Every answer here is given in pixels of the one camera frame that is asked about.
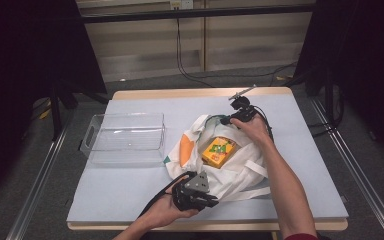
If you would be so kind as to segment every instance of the white tabletop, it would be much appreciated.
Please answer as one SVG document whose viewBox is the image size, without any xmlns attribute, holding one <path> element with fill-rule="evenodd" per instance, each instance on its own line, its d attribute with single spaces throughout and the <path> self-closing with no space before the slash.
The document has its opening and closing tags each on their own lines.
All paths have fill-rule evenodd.
<svg viewBox="0 0 384 240">
<path fill-rule="evenodd" d="M 286 88 L 278 90 L 273 92 L 267 91 L 267 88 L 257 88 L 246 96 L 253 105 L 262 108 L 267 115 L 273 127 L 279 152 L 304 186 L 316 220 L 316 228 L 342 230 L 347 226 L 347 211 L 292 93 Z M 126 93 L 127 99 L 110 101 L 106 114 L 164 113 L 165 153 L 168 153 L 180 140 L 183 131 L 188 129 L 198 116 L 228 115 L 234 112 L 225 96 L 233 95 L 236 89 L 223 89 L 223 94 L 220 95 L 225 96 L 211 94 L 210 90 L 199 92 L 197 89 L 190 90 L 195 92 L 195 95 L 192 95 L 197 97 L 192 97 L 186 92 L 182 94 L 187 90 L 157 90 L 156 92 L 164 93 L 164 91 L 175 94 L 163 94 L 153 98 L 152 92 L 138 91 L 136 92 L 138 95 L 134 97 L 135 91 L 129 91 Z M 149 94 L 140 97 L 144 92 Z M 109 167 L 96 165 L 89 159 L 67 218 L 69 227 L 72 229 L 124 229 L 137 218 L 147 202 L 170 181 L 164 166 Z M 224 224 L 232 224 L 230 229 L 276 230 L 278 229 L 276 220 L 277 215 L 272 200 L 262 198 L 223 202 L 212 209 L 206 208 L 190 219 L 176 221 L 162 229 L 219 230 L 219 228 L 225 229 Z"/>
</svg>

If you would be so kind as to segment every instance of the white plastic bag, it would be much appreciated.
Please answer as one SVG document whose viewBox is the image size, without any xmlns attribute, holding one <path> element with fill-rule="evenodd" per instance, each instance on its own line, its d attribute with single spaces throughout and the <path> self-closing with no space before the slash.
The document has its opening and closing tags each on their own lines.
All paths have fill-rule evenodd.
<svg viewBox="0 0 384 240">
<path fill-rule="evenodd" d="M 221 124 L 221 117 L 202 115 L 183 133 L 164 161 L 170 177 L 174 179 L 186 171 L 206 171 L 209 194 L 219 201 L 238 201 L 269 194 L 269 187 L 243 191 L 267 178 L 263 157 L 244 132 L 232 124 Z M 205 165 L 201 159 L 201 153 L 215 137 L 231 139 L 239 146 L 220 169 Z"/>
</svg>

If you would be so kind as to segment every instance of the transparent storage bin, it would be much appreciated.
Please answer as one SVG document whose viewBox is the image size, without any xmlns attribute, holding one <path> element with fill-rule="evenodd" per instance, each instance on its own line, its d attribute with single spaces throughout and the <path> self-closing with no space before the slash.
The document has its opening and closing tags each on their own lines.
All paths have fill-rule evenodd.
<svg viewBox="0 0 384 240">
<path fill-rule="evenodd" d="M 92 117 L 80 150 L 96 164 L 156 167 L 164 160 L 164 114 L 99 114 Z"/>
</svg>

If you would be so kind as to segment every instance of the human arm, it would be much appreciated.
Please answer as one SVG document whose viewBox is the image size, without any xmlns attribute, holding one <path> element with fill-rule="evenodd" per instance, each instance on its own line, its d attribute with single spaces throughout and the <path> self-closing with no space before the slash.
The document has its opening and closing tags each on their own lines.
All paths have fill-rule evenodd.
<svg viewBox="0 0 384 240">
<path fill-rule="evenodd" d="M 178 218 L 189 218 L 198 214 L 198 210 L 180 211 L 173 203 L 171 188 L 158 199 L 151 208 L 134 221 L 126 230 L 113 240 L 138 240 L 151 229 L 164 227 Z"/>
<path fill-rule="evenodd" d="M 283 237 L 297 233 L 317 236 L 304 188 L 269 137 L 262 117 L 257 114 L 246 123 L 235 118 L 230 121 L 241 128 L 263 153 Z"/>
</svg>

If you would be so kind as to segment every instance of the metal rail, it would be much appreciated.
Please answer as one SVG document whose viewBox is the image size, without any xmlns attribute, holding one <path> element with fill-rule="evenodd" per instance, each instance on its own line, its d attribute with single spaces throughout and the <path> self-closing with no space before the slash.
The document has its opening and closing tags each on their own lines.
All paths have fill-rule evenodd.
<svg viewBox="0 0 384 240">
<path fill-rule="evenodd" d="M 326 130 L 331 129 L 333 126 L 329 126 L 330 124 L 328 124 L 329 120 L 325 115 L 326 112 L 322 103 L 315 98 L 313 98 L 311 102 L 320 120 L 322 121 L 322 123 L 325 124 Z M 360 188 L 361 193 L 363 194 L 364 198 L 366 199 L 367 203 L 371 207 L 373 213 L 375 214 L 375 216 L 379 220 L 379 223 L 384 229 L 384 202 L 379 197 L 372 184 L 370 183 L 369 179 L 364 174 L 363 170 L 357 162 L 357 159 L 354 157 L 351 150 L 348 148 L 341 134 L 336 129 L 333 129 L 329 131 L 329 135 L 336 148 L 338 149 L 339 154 L 344 160 L 345 165 L 347 165 L 351 175 L 353 176 L 355 182 Z"/>
<path fill-rule="evenodd" d="M 158 20 L 158 19 L 300 13 L 300 12 L 313 12 L 315 9 L 316 9 L 315 4 L 277 5 L 277 6 L 240 7 L 240 8 L 202 8 L 202 9 L 187 9 L 187 10 L 177 10 L 177 11 L 169 10 L 169 11 L 138 12 L 138 13 L 123 13 L 123 14 L 85 15 L 85 16 L 82 16 L 80 19 L 72 19 L 72 20 L 81 21 L 83 23 L 127 22 L 127 21 Z"/>
<path fill-rule="evenodd" d="M 43 190 L 48 176 L 52 170 L 52 166 L 58 156 L 59 150 L 61 149 L 62 143 L 67 133 L 68 127 L 71 125 L 75 110 L 71 110 L 68 113 L 67 123 L 61 131 L 56 141 L 52 142 L 49 152 L 42 164 L 42 167 L 36 177 L 36 180 L 30 190 L 30 193 L 24 202 L 23 208 L 17 215 L 14 224 L 11 227 L 10 232 L 7 235 L 7 240 L 21 240 L 26 233 L 27 227 L 36 209 L 39 199 L 42 196 Z"/>
</svg>

